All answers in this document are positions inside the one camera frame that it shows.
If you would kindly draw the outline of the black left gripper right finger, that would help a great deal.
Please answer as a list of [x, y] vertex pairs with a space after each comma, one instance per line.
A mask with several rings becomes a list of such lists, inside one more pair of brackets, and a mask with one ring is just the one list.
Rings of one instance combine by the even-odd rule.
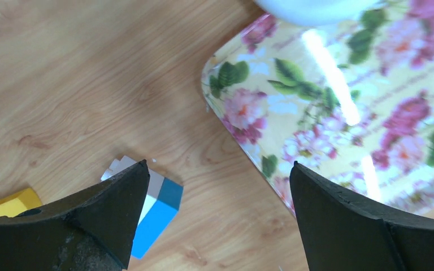
[[434, 219], [369, 199], [300, 163], [289, 184], [310, 270], [434, 270]]

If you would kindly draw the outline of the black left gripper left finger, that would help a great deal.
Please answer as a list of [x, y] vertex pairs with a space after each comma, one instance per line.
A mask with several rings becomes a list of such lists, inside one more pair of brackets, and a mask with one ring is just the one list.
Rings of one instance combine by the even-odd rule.
[[124, 270], [150, 174], [145, 160], [60, 200], [0, 217], [0, 270]]

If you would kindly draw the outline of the white dough ball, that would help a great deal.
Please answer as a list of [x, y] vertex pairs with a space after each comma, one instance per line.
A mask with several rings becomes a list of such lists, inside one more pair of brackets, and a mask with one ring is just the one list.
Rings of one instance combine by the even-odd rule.
[[374, 0], [255, 0], [266, 13], [287, 23], [319, 26], [351, 19], [377, 4]]

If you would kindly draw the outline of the floral yellow tray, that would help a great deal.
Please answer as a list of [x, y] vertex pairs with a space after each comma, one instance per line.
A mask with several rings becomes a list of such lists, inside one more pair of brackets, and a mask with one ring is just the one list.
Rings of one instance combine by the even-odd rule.
[[288, 209], [295, 162], [391, 207], [434, 209], [434, 1], [378, 1], [318, 27], [264, 14], [201, 83]]

